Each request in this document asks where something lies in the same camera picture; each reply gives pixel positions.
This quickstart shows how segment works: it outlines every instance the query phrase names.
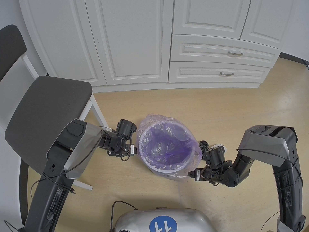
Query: white logo symbol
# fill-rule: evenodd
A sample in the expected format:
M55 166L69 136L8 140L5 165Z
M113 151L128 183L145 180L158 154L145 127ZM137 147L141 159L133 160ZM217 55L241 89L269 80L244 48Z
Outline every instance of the white logo symbol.
M162 229L158 228L158 223L157 222L154 223L154 226L155 226L155 232L161 232L162 231ZM170 228L168 227L168 222L167 221L164 221L164 226L165 226L165 232L168 232L168 231L170 231L172 229L172 227L170 227Z

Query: silver metal handle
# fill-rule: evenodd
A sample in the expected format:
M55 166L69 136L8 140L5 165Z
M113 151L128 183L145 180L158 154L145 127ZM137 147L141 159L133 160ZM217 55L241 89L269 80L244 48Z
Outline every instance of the silver metal handle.
M232 72L232 74L224 74L224 73L220 72L220 75L227 75L227 76L230 76L230 75L234 75L234 72Z
M236 55L236 56L242 56L243 53L234 53L234 52L231 52L231 51L228 51L228 54L232 54L232 55Z

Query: gray chair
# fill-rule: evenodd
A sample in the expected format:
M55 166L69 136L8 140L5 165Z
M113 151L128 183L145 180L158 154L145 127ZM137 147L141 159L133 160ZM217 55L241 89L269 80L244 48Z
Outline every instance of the gray chair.
M75 118L84 120L92 109L100 125L108 125L90 83L38 76L25 54L26 50L15 25L0 30L0 81L18 58L23 60L35 79L6 128L5 139L23 161L41 174L47 162L47 151L69 122Z

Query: chair backrest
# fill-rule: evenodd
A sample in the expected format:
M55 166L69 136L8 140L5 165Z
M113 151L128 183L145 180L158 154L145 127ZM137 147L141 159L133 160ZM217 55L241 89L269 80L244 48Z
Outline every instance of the chair backrest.
M27 47L17 26L8 25L0 30L0 81L26 51Z

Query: purple plastic bag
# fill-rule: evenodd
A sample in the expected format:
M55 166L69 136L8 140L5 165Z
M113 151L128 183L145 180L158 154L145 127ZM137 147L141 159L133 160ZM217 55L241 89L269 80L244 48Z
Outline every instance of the purple plastic bag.
M177 119L149 114L137 130L138 155L155 174L185 181L202 159L195 137Z

